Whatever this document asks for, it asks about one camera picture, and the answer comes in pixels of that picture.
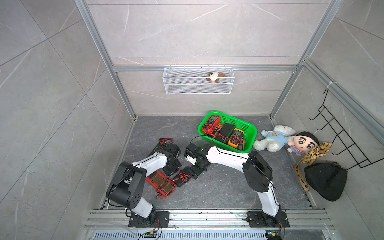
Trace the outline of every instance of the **blue shirt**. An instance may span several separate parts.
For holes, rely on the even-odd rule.
[[[289,142],[290,137],[285,135],[282,132],[268,132],[265,135],[265,138],[272,139],[278,143],[280,143],[282,146],[286,145]]]

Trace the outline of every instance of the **green basket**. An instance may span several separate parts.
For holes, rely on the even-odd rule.
[[[221,112],[212,111],[204,118],[204,120],[200,123],[199,127],[197,128],[197,131],[200,135],[205,135],[205,133],[203,133],[202,127],[212,115],[219,115],[221,117],[220,124],[230,123],[230,124],[235,125],[236,128],[244,131],[244,135],[245,135],[244,138],[247,141],[247,143],[244,146],[244,151],[240,151],[240,150],[237,150],[233,147],[230,147],[229,145],[227,145],[225,143],[222,143],[222,142],[219,142],[215,139],[212,139],[210,137],[203,137],[206,141],[212,143],[212,140],[213,140],[213,142],[215,143],[215,145],[217,147],[225,149],[225,150],[229,150],[232,152],[248,153],[251,151],[253,142],[255,141],[256,135],[257,135],[256,127],[250,123],[247,123],[247,122],[240,120],[238,118],[234,118],[232,116],[228,116],[228,115],[221,113]]]

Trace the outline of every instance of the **red multimeter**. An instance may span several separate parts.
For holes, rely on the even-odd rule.
[[[221,117],[219,115],[212,115],[208,121],[203,125],[203,133],[212,134],[216,126],[220,123]]]

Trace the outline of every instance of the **black wire rack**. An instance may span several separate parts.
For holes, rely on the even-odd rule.
[[[341,143],[344,145],[344,147],[345,147],[344,150],[342,150],[341,152],[339,152],[339,153],[337,153],[337,154],[332,154],[332,155],[335,155],[335,156],[336,156],[336,155],[341,154],[341,153],[344,152],[344,151],[348,151],[349,154],[352,156],[353,160],[355,160],[355,162],[356,162],[355,165],[353,165],[352,167],[349,167],[348,169],[351,169],[351,168],[353,168],[353,167],[355,167],[355,166],[359,166],[360,168],[364,168],[364,167],[367,167],[367,166],[369,166],[369,165],[372,165],[372,164],[374,164],[374,163],[376,163],[376,162],[379,162],[379,161],[383,160],[384,158],[379,159],[379,160],[377,160],[377,161],[371,161],[371,160],[369,160],[368,157],[364,154],[364,152],[360,149],[360,147],[356,144],[356,142],[355,142],[355,141],[351,138],[351,136],[347,133],[347,131],[345,131],[345,129],[344,129],[343,126],[339,123],[339,121],[338,121],[338,120],[333,116],[333,114],[327,109],[327,107],[324,105],[324,103],[325,103],[325,99],[327,98],[328,91],[329,91],[328,89],[325,89],[325,91],[324,91],[324,93],[323,93],[323,94],[325,94],[325,97],[324,97],[323,104],[322,104],[322,105],[320,106],[320,108],[318,109],[319,113],[316,115],[316,117],[314,117],[313,119],[310,119],[310,120],[315,120],[319,115],[321,115],[321,116],[325,119],[325,121],[327,122],[327,124],[324,125],[324,127],[322,127],[321,129],[316,129],[316,130],[317,130],[317,131],[323,130],[326,126],[329,125],[329,126],[331,127],[331,129],[334,131],[334,133],[336,134],[336,136],[334,137],[332,143],[334,143],[334,141],[336,140],[336,138],[338,138],[338,139],[341,141]],[[324,110],[326,110],[326,111],[328,112],[328,114],[331,116],[331,120],[328,121],[328,120],[325,118],[325,116],[324,116],[324,114],[323,114],[323,111],[324,111]],[[337,132],[337,131],[335,130],[336,127],[335,127],[335,126],[332,126],[331,121],[333,121],[333,120],[339,125],[338,129],[342,129],[340,132]],[[340,134],[341,134],[341,133],[344,133],[346,136],[348,136],[348,138],[349,138],[350,141],[352,142],[351,145],[346,146],[346,144],[344,143],[344,141],[343,141],[343,140],[341,139],[341,137],[340,137]],[[353,153],[351,152],[351,150],[350,150],[350,148],[353,147],[353,146],[356,146],[356,148],[358,149],[358,151],[361,152],[361,154],[364,156],[365,160],[358,161],[358,160],[355,158],[354,154],[353,154]]]

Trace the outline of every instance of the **white wire basket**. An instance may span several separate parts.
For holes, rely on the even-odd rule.
[[[219,81],[207,81],[209,73],[224,73]],[[169,67],[164,68],[163,82],[167,94],[229,94],[235,76],[230,67]]]

